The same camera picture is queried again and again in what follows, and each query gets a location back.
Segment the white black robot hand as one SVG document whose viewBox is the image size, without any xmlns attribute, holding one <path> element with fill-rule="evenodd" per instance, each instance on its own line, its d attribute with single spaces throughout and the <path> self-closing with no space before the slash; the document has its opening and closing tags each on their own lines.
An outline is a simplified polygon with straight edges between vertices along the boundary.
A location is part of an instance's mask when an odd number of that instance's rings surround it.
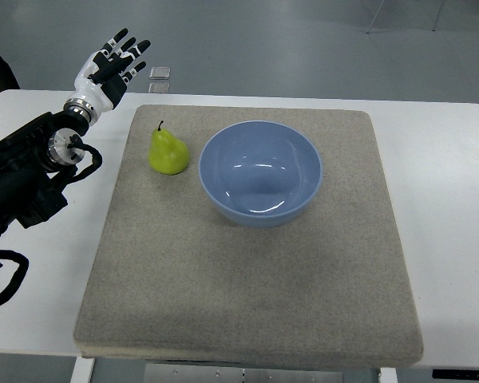
<svg viewBox="0 0 479 383">
<path fill-rule="evenodd" d="M 75 78 L 74 93 L 65 102 L 65 109 L 80 110 L 90 124 L 118 106 L 131 80 L 146 66 L 138 59 L 151 42 L 128 38 L 128 32 L 120 30 L 90 55 Z"/>
</svg>

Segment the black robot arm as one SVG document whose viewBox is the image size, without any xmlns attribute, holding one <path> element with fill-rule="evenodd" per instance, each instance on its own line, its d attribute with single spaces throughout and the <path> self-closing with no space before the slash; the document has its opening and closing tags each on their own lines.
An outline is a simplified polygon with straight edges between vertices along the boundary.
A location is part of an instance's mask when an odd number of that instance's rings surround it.
<svg viewBox="0 0 479 383">
<path fill-rule="evenodd" d="M 0 236 L 13 221 L 28 228 L 49 220 L 68 203 L 65 187 L 101 166 L 82 140 L 96 121 L 90 103 L 71 99 L 0 140 Z"/>
</svg>

